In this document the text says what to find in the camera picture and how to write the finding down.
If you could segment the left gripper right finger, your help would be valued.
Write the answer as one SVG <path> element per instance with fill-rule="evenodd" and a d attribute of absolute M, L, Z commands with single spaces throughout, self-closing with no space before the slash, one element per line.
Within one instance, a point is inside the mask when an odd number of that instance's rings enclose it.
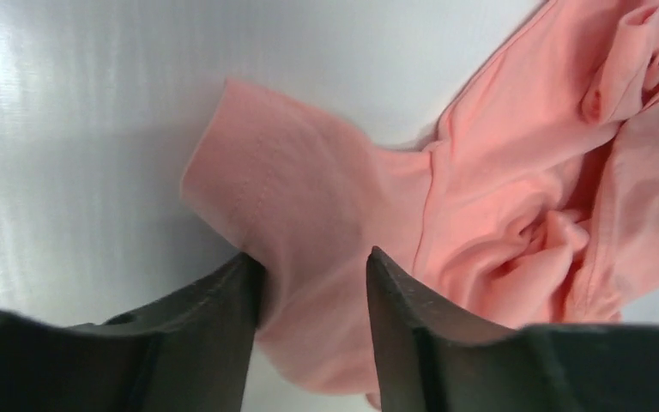
<path fill-rule="evenodd" d="M 659 325 L 508 329 L 378 247 L 366 288 L 384 411 L 659 411 Z"/>

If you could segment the pink t shirt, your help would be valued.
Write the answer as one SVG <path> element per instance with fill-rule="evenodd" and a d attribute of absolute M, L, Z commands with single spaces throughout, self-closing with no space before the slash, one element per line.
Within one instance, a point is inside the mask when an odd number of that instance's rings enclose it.
<path fill-rule="evenodd" d="M 257 343 L 325 395 L 379 388 L 374 246 L 510 328 L 607 323 L 659 288 L 659 1 L 550 1 L 418 151 L 226 82 L 184 201 L 267 270 Z"/>

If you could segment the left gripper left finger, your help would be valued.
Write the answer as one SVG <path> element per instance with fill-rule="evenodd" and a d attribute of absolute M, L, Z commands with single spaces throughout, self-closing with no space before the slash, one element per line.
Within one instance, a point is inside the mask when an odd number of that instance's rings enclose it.
<path fill-rule="evenodd" d="M 263 267 L 239 254 L 103 324 L 0 311 L 0 411 L 238 411 Z"/>

